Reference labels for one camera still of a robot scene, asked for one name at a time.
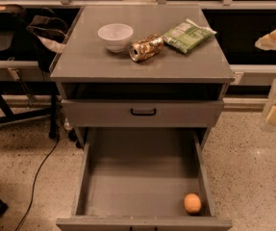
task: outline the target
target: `can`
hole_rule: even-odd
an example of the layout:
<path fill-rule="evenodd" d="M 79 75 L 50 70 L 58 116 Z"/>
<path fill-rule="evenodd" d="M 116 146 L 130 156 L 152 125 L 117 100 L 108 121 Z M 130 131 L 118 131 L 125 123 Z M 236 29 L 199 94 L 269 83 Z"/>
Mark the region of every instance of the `can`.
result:
<path fill-rule="evenodd" d="M 163 38 L 155 34 L 134 42 L 129 48 L 129 53 L 133 61 L 140 62 L 160 53 L 163 46 Z"/>

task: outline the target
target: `bowl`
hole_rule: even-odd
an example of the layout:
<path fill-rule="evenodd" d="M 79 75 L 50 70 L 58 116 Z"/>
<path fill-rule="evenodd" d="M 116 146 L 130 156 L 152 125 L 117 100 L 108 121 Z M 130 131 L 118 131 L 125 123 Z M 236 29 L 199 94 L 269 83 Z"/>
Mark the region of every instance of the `bowl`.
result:
<path fill-rule="evenodd" d="M 98 36 L 106 47 L 114 53 L 122 52 L 130 44 L 134 30 L 125 24 L 105 25 L 98 31 Z"/>

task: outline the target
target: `gray cabinet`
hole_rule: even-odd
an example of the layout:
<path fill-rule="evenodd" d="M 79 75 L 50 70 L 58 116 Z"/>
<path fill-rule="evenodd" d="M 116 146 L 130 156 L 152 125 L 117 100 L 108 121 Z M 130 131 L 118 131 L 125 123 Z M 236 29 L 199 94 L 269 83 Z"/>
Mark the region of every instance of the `gray cabinet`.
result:
<path fill-rule="evenodd" d="M 77 19 L 51 74 L 85 151 L 72 217 L 57 221 L 63 231 L 231 227 L 215 217 L 201 154 L 233 79 L 215 38 L 137 64 L 96 35 L 117 22 L 142 39 L 187 17 L 208 25 L 198 7 L 176 5 L 86 5 Z M 184 209 L 187 193 L 202 200 L 198 216 Z"/>

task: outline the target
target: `open drawer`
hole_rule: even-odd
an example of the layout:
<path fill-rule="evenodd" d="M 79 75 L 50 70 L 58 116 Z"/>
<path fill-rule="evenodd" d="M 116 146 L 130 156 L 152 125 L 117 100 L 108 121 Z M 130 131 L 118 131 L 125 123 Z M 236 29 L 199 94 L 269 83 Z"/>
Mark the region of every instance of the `open drawer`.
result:
<path fill-rule="evenodd" d="M 223 101 L 63 100 L 66 117 L 78 127 L 213 127 Z"/>
<path fill-rule="evenodd" d="M 184 209 L 196 193 L 198 216 Z M 195 132 L 182 128 L 90 129 L 71 218 L 62 231 L 217 231 L 231 221 L 214 216 Z"/>

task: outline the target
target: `black cable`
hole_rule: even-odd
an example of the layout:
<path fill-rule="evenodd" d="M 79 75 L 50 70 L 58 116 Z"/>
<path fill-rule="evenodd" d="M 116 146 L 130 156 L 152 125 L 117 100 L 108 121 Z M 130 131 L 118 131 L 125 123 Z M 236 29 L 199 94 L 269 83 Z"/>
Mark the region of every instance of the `black cable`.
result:
<path fill-rule="evenodd" d="M 31 207 L 32 207 L 32 204 L 33 204 L 33 199 L 34 199 L 34 191 L 35 191 L 35 183 L 36 183 L 36 180 L 38 178 L 38 174 L 43 166 L 43 164 L 45 163 L 45 161 L 49 158 L 49 156 L 52 154 L 52 152 L 55 150 L 55 148 L 57 147 L 58 143 L 59 143 L 60 139 L 57 139 L 55 145 L 53 146 L 52 150 L 48 153 L 48 155 L 46 155 L 46 157 L 44 158 L 44 160 L 41 162 L 39 168 L 38 168 L 38 171 L 35 175 L 35 178 L 34 178 L 34 181 L 33 181 L 33 187 L 32 187 L 32 195 L 31 195 L 31 201 L 30 201 L 30 204 L 29 204 L 29 207 L 26 211 L 26 213 L 24 214 L 23 218 L 21 219 L 21 221 L 19 222 L 19 224 L 17 225 L 17 227 L 15 228 L 15 231 L 19 230 L 23 224 L 23 222 L 25 221 L 26 217 L 28 216 L 30 210 L 31 210 Z"/>

